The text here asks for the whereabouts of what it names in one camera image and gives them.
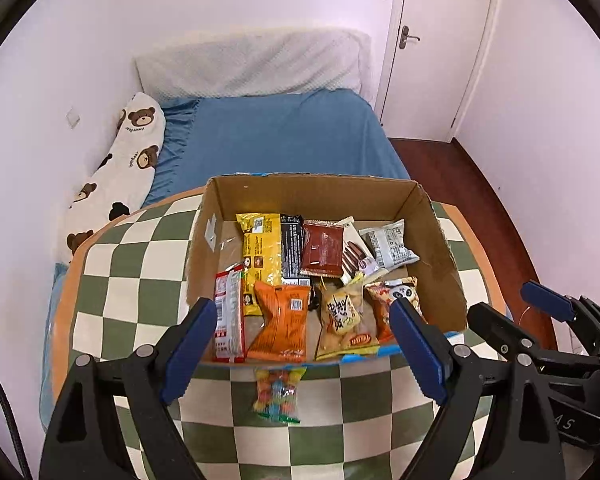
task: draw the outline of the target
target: cartoon bear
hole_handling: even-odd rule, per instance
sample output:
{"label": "cartoon bear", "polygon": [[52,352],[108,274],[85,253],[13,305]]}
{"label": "cartoon bear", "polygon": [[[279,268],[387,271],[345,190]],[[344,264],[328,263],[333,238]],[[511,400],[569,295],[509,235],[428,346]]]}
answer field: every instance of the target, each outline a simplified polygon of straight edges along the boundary
{"label": "cartoon bear", "polygon": [[149,146],[140,152],[138,158],[136,158],[136,164],[141,170],[145,170],[148,167],[155,168],[158,162],[158,146],[155,144]]}
{"label": "cartoon bear", "polygon": [[73,233],[67,235],[66,244],[67,247],[71,249],[71,254],[75,254],[75,251],[78,250],[80,244],[91,235],[93,235],[93,229],[89,229],[85,233],[78,233],[77,235],[74,235]]}
{"label": "cartoon bear", "polygon": [[111,222],[119,216],[129,214],[131,214],[131,211],[129,211],[129,208],[126,205],[124,205],[122,202],[114,202],[111,204],[111,211],[109,211],[109,221]]}
{"label": "cartoon bear", "polygon": [[116,126],[116,132],[120,131],[120,128],[122,127],[122,123],[125,122],[126,119],[126,110],[124,108],[122,108],[122,111],[120,112],[120,118],[118,119],[118,126]]}
{"label": "cartoon bear", "polygon": [[87,198],[91,193],[96,191],[97,187],[98,185],[96,183],[85,184],[84,186],[82,186],[80,192],[75,196],[74,203],[80,202],[80,200],[84,200],[85,198]]}
{"label": "cartoon bear", "polygon": [[155,108],[142,108],[137,112],[129,112],[129,120],[133,126],[147,126],[154,122]]}
{"label": "cartoon bear", "polygon": [[107,162],[109,162],[113,158],[113,154],[109,153],[105,158],[102,159],[102,162],[98,166],[98,169],[103,167]]}

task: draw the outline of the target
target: checkered tablecloth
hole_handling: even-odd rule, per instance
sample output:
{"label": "checkered tablecloth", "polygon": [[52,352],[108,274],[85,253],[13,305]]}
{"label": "checkered tablecloth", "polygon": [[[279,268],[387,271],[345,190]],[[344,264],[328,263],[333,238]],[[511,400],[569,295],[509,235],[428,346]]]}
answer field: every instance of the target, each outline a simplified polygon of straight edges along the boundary
{"label": "checkered tablecloth", "polygon": [[[123,358],[154,344],[187,313],[185,262],[200,196],[136,213],[104,232],[84,260],[70,332],[70,360],[89,353]],[[458,264],[468,304],[490,301],[480,266],[445,207],[434,210]],[[497,358],[470,330],[453,343]],[[395,480],[427,433],[437,407],[424,397],[401,355],[309,368],[299,385],[301,423],[256,416],[252,368],[200,365],[170,406],[176,428],[208,480]],[[153,478],[125,398],[116,398],[129,456]],[[455,478],[465,478],[486,424],[480,402]]]}

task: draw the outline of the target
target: metal bolt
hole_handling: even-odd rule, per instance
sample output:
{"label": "metal bolt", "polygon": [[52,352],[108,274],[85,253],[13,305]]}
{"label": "metal bolt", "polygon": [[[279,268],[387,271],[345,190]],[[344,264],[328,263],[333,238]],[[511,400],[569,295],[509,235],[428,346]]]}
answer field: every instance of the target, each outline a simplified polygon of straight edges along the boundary
{"label": "metal bolt", "polygon": [[458,357],[469,357],[471,349],[467,345],[456,345],[454,346],[454,354]]}
{"label": "metal bolt", "polygon": [[533,362],[531,360],[531,357],[529,357],[526,354],[518,354],[518,357],[516,359],[523,366],[529,366]]}
{"label": "metal bolt", "polygon": [[138,357],[149,357],[152,353],[154,353],[153,345],[142,345],[136,350]]}
{"label": "metal bolt", "polygon": [[75,359],[75,365],[76,366],[86,366],[89,364],[90,361],[91,361],[90,355],[88,355],[88,354],[78,355],[78,357]]}

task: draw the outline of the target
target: red brown floor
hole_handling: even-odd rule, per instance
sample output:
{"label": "red brown floor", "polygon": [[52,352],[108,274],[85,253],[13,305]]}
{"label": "red brown floor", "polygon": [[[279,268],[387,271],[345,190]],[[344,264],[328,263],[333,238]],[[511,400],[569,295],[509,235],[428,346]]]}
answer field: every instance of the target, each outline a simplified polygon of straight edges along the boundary
{"label": "red brown floor", "polygon": [[432,200],[455,205],[480,240],[513,318],[545,348],[556,348],[548,316],[520,298],[520,286],[538,280],[509,215],[485,177],[455,139],[446,142],[391,139],[411,178]]}

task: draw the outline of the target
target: white door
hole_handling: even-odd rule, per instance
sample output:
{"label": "white door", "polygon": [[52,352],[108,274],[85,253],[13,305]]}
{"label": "white door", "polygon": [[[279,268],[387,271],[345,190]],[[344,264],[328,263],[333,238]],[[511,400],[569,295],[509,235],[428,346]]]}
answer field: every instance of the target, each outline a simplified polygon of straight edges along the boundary
{"label": "white door", "polygon": [[381,120],[388,137],[447,140],[491,0],[404,0]]}

